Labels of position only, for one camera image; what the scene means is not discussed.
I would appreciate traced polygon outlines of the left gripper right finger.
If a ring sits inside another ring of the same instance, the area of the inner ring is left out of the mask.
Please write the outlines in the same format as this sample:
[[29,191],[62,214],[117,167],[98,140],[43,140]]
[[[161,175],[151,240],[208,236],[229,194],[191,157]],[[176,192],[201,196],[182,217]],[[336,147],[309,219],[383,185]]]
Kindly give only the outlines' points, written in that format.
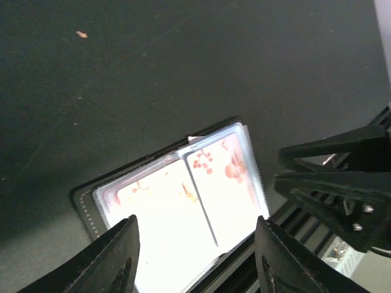
[[261,292],[367,292],[262,216],[255,230],[255,259]]

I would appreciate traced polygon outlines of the white floral card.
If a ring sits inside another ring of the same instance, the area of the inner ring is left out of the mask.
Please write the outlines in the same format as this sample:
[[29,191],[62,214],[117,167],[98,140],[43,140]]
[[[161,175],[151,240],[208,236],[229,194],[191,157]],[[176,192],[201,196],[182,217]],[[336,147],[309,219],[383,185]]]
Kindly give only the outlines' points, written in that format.
[[238,135],[213,142],[186,161],[218,246],[233,247],[253,233],[260,208]]
[[217,257],[205,214],[184,161],[120,189],[124,214],[139,225],[139,292],[186,292]]

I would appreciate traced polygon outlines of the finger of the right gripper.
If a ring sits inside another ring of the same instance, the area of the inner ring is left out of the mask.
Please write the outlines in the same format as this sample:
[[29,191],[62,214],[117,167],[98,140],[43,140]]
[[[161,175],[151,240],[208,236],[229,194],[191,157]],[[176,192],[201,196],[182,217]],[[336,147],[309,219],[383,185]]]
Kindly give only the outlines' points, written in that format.
[[390,250],[389,173],[281,173],[274,188],[355,250]]
[[327,170],[326,166],[307,162],[303,158],[329,154],[383,152],[389,147],[390,137],[386,127],[368,125],[326,139],[281,148],[278,159],[279,163],[289,170]]

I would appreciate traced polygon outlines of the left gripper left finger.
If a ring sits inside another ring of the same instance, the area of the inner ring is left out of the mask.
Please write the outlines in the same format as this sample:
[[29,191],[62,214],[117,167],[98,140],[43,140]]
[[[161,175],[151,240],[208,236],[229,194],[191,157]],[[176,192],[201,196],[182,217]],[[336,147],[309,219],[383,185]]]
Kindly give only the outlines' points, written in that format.
[[139,252],[139,226],[131,215],[20,292],[133,292]]

